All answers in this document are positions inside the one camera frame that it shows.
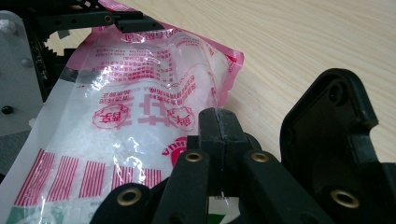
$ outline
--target gray panel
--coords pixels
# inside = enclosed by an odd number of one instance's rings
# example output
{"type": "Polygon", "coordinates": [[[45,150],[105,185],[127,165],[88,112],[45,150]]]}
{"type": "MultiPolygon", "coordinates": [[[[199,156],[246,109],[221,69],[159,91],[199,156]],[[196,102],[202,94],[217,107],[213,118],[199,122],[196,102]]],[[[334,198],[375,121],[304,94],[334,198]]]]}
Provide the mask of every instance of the gray panel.
{"type": "Polygon", "coordinates": [[[0,112],[0,136],[30,130],[42,104],[23,21],[0,11],[0,109],[14,108],[9,115],[0,112]]]}

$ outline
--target wooden table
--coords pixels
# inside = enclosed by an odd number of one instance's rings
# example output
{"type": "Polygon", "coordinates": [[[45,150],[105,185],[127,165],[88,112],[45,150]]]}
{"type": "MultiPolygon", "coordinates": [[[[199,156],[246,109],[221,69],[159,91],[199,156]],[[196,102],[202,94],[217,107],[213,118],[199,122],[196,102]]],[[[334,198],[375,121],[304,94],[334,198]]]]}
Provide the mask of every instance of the wooden table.
{"type": "MultiPolygon", "coordinates": [[[[329,68],[346,68],[362,80],[380,124],[371,138],[381,161],[396,161],[396,2],[179,1],[122,3],[245,53],[226,108],[245,132],[280,159],[283,118],[329,68]]],[[[87,30],[62,44],[76,47],[87,30]]]]}

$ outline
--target table top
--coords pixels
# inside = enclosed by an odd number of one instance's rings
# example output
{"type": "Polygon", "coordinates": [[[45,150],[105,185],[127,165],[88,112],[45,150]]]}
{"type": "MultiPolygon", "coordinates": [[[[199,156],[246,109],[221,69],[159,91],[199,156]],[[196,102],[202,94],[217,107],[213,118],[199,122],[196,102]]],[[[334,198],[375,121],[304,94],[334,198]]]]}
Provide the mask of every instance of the table top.
{"type": "MultiPolygon", "coordinates": [[[[263,150],[280,159],[282,120],[319,74],[336,67],[363,82],[379,119],[371,131],[377,156],[396,161],[395,1],[120,2],[245,53],[225,108],[263,150]]],[[[49,45],[76,47],[88,32],[49,45]]]]}

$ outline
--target striped pattern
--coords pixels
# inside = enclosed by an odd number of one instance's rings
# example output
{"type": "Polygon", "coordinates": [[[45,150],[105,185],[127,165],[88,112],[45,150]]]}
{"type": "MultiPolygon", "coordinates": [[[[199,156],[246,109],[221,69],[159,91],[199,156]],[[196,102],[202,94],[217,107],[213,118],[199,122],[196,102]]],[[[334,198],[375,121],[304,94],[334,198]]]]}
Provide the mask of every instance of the striped pattern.
{"type": "Polygon", "coordinates": [[[143,176],[145,177],[143,185],[149,189],[152,189],[162,181],[161,170],[143,169],[143,176]]]}
{"type": "Polygon", "coordinates": [[[132,183],[133,175],[134,175],[134,169],[132,167],[115,165],[113,170],[113,182],[111,185],[111,190],[123,184],[132,183]]]}
{"type": "Polygon", "coordinates": [[[15,200],[17,206],[34,206],[38,205],[41,197],[41,190],[50,172],[55,155],[40,149],[35,158],[32,169],[26,177],[20,193],[15,200]]]}
{"type": "Polygon", "coordinates": [[[79,198],[101,196],[106,165],[101,162],[87,161],[82,178],[79,198]]]}
{"type": "Polygon", "coordinates": [[[55,180],[49,190],[47,202],[68,199],[77,165],[77,158],[62,156],[55,180]]]}

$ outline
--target light wood surface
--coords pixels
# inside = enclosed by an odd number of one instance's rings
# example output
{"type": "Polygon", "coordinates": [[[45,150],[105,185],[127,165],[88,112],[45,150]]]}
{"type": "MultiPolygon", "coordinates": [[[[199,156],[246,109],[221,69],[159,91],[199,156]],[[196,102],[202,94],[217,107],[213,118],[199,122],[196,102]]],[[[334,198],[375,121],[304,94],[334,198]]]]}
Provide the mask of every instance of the light wood surface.
{"type": "MultiPolygon", "coordinates": [[[[120,2],[243,51],[225,107],[279,159],[283,118],[320,73],[338,67],[356,73],[369,94],[380,122],[371,131],[378,158],[396,161],[396,1],[120,2]]],[[[49,45],[76,47],[88,32],[49,45]]]]}

